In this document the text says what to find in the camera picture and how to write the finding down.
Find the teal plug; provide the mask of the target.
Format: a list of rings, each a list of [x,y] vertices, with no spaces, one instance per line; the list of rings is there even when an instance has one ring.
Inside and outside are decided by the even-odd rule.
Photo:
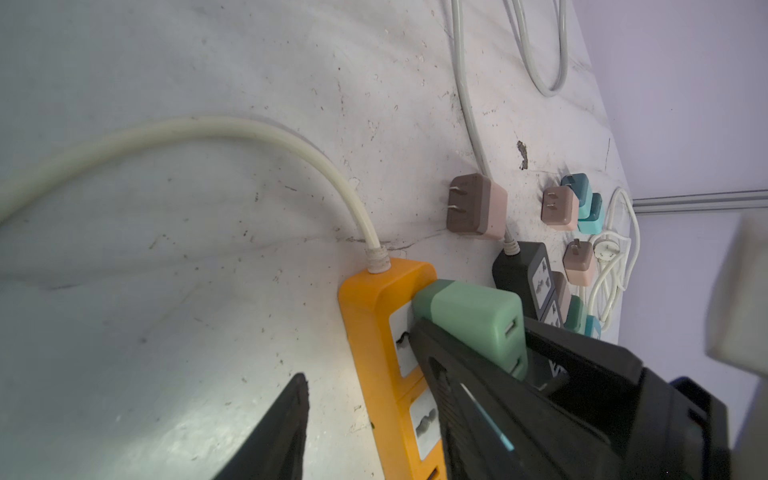
[[[578,218],[587,219],[591,213],[593,189],[588,176],[585,173],[574,173],[564,176],[560,181],[561,186],[570,187],[578,199]]]
[[[594,193],[589,213],[585,218],[578,220],[579,232],[586,235],[599,235],[603,231],[604,222],[603,197],[600,193]]]

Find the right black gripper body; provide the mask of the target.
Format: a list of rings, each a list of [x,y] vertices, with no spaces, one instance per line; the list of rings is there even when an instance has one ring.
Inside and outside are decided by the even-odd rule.
[[[727,408],[688,377],[645,368],[611,416],[621,479],[729,479]]]

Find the pink plug black strip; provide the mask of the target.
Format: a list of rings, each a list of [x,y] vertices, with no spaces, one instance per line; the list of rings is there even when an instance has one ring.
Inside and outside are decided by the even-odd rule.
[[[570,284],[589,287],[597,272],[597,261],[592,243],[574,239],[567,246],[563,256],[563,267]]]
[[[558,231],[575,231],[578,226],[579,199],[569,186],[554,186],[544,190],[541,221]]]

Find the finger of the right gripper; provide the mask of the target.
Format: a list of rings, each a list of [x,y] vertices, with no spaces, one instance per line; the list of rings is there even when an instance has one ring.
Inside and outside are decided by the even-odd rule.
[[[638,392],[643,364],[629,350],[537,320],[524,320],[525,381],[570,413],[596,420]]]

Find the green plug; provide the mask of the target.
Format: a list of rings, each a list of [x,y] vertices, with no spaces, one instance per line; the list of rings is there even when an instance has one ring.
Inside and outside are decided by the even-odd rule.
[[[439,326],[517,380],[528,370],[520,297],[509,291],[439,279],[415,294],[414,316]]]
[[[572,295],[564,328],[573,333],[583,335],[585,333],[586,318],[587,312],[583,300],[577,295]]]

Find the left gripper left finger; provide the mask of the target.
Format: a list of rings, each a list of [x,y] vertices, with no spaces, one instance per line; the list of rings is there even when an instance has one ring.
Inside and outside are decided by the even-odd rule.
[[[297,373],[214,479],[301,479],[308,418],[308,382]]]

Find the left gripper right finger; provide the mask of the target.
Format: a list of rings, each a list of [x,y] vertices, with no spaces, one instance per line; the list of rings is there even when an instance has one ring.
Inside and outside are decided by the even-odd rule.
[[[437,402],[448,478],[621,478],[611,440],[564,388],[541,392],[427,319],[409,341]]]

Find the black power strip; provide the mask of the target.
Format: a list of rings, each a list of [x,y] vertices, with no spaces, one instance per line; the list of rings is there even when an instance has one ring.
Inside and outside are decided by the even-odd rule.
[[[492,276],[496,288],[517,294],[526,318],[561,327],[562,314],[545,244],[520,242],[519,248],[516,255],[501,251],[495,259]]]

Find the blue power strip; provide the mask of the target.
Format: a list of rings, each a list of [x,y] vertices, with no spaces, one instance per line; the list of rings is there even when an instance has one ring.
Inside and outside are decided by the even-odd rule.
[[[593,315],[588,315],[584,325],[584,335],[594,339],[600,339],[602,335],[602,324]]]

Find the orange power strip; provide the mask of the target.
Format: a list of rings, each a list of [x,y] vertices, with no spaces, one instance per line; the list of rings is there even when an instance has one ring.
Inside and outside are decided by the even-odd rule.
[[[435,399],[411,349],[414,295],[437,280],[429,263],[394,259],[345,280],[338,300],[384,477],[445,479]]]

